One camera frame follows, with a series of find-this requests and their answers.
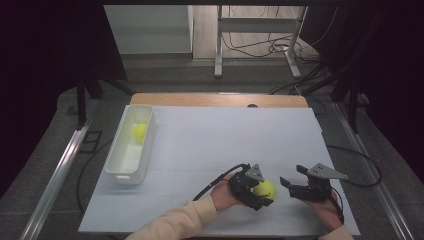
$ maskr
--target white board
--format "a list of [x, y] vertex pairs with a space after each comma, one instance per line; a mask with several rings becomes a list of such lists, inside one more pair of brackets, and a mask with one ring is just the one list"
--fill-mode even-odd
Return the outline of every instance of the white board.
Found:
[[[308, 108], [155, 107], [156, 133], [144, 181], [120, 185], [102, 171], [79, 231], [132, 233], [167, 210], [193, 199], [240, 163], [259, 164], [277, 186], [277, 198], [259, 211], [235, 206], [207, 224], [202, 236], [309, 236], [323, 234], [312, 210], [290, 198], [284, 177], [306, 185], [296, 165], [334, 168], [321, 129]], [[338, 180], [345, 225], [360, 235]]]

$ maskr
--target gray floor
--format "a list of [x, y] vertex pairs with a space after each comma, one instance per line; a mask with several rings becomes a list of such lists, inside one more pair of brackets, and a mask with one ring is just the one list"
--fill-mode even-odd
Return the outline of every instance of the gray floor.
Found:
[[[293, 83], [284, 61], [237, 61], [224, 62], [224, 76], [213, 77], [212, 61], [187, 59], [124, 58], [128, 82], [123, 85], [136, 92], [233, 92], [268, 94], [275, 86]], [[302, 65], [302, 74], [312, 65]], [[123, 108], [130, 96], [101, 81], [105, 95], [96, 110], [90, 131], [101, 131], [99, 147], [112, 139]], [[351, 148], [352, 144], [329, 100], [332, 86], [308, 97], [308, 104], [317, 114], [327, 144]], [[287, 90], [278, 94], [287, 94]], [[28, 160], [9, 191], [0, 201], [0, 239], [18, 239], [28, 222], [38, 199], [48, 183], [55, 167], [76, 127], [75, 89], [63, 93], [58, 99], [58, 110], [43, 139]], [[360, 137], [371, 157], [376, 159], [383, 172], [383, 181], [402, 210], [416, 239], [424, 239], [424, 188], [409, 166], [384, 138], [367, 117], [365, 109], [358, 111]], [[83, 150], [90, 150], [91, 143], [84, 143]], [[111, 236], [77, 233], [82, 212], [78, 208], [76, 185], [85, 163], [90, 160], [79, 188], [80, 199], [85, 208], [103, 167], [108, 146], [94, 158], [80, 153], [72, 165], [39, 239], [110, 239]], [[329, 150], [336, 168], [354, 179], [366, 181], [362, 165], [354, 154]], [[357, 239], [398, 239], [390, 219], [381, 207], [373, 189], [358, 189], [343, 184], [358, 227], [362, 233]]]

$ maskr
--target white plastic bin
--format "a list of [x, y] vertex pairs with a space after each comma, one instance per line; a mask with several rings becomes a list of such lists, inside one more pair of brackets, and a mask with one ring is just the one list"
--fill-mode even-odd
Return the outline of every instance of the white plastic bin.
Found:
[[[134, 137], [137, 124], [147, 125], [144, 141]], [[121, 184], [140, 184], [149, 160], [155, 135], [155, 118], [150, 105], [127, 105], [106, 159], [105, 171]]]

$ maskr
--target yellow-green ball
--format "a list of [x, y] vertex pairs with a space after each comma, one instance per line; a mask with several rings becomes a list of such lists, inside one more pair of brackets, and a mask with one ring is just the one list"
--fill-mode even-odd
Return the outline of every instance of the yellow-green ball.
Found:
[[144, 141], [144, 135], [146, 135], [147, 125], [145, 123], [139, 123], [134, 127], [133, 135], [134, 138], [139, 142]]
[[277, 190], [275, 188], [275, 185], [268, 180], [259, 182], [259, 185], [252, 188], [252, 192], [256, 196], [265, 197], [271, 200], [274, 200], [277, 196]]

